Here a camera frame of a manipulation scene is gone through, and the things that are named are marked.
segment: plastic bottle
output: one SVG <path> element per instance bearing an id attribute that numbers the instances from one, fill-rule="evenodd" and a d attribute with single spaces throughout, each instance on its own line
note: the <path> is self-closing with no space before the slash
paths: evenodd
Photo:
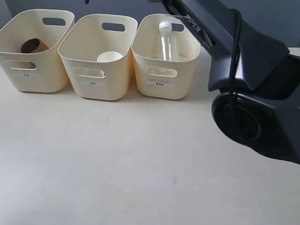
<path id="1" fill-rule="evenodd" d="M 157 59 L 178 61 L 177 39 L 172 33 L 172 24 L 170 22 L 161 22 L 159 24 Z"/>

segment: white table surface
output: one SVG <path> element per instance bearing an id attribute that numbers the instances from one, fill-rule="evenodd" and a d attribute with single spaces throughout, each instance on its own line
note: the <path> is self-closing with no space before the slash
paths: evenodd
<path id="1" fill-rule="evenodd" d="M 1 225 L 298 225 L 300 166 L 224 136 L 203 51 L 190 94 L 87 100 L 0 74 Z"/>

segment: storage bin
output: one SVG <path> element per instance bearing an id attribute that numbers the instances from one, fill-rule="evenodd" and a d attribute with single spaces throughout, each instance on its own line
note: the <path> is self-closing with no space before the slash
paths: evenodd
<path id="1" fill-rule="evenodd" d="M 18 90 L 49 93 L 66 85 L 68 76 L 57 48 L 74 24 L 71 12 L 33 9 L 18 14 L 0 30 L 0 65 Z M 22 45 L 34 38 L 49 49 L 23 54 Z"/>
<path id="2" fill-rule="evenodd" d="M 180 99 L 188 94 L 200 55 L 201 45 L 189 32 L 173 31 L 178 43 L 180 60 L 177 62 L 153 59 L 155 56 L 158 26 L 168 21 L 173 24 L 182 22 L 164 14 L 145 17 L 137 30 L 132 44 L 135 61 L 135 76 L 138 90 L 150 97 Z"/>
<path id="3" fill-rule="evenodd" d="M 121 15 L 93 14 L 78 21 L 59 47 L 77 95 L 117 100 L 127 93 L 134 70 L 131 44 L 136 29 L 135 19 Z M 107 52 L 119 53 L 122 57 L 97 62 L 99 56 Z"/>

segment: white bottle cap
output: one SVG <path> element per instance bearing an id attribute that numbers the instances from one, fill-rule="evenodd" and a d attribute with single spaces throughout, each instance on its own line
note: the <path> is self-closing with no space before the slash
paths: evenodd
<path id="1" fill-rule="evenodd" d="M 172 24 L 171 22 L 161 22 L 159 24 L 159 30 L 162 30 L 162 29 L 166 29 L 166 30 L 172 30 Z"/>

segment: gray wall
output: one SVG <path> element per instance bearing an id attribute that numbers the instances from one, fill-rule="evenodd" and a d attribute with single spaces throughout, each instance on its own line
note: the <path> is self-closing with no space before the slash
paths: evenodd
<path id="1" fill-rule="evenodd" d="M 221 1 L 228 7 L 239 9 L 243 18 L 260 32 L 285 42 L 289 47 L 300 46 L 299 0 Z M 7 5 L 12 15 L 32 8 L 54 8 L 72 11 L 77 20 L 88 14 L 107 13 L 128 15 L 140 22 L 146 15 L 166 12 L 160 3 L 147 0 L 90 0 L 88 5 L 84 0 L 7 0 Z"/>
<path id="2" fill-rule="evenodd" d="M 8 10 L 5 0 L 0 0 L 0 29 L 11 20 L 11 14 Z"/>

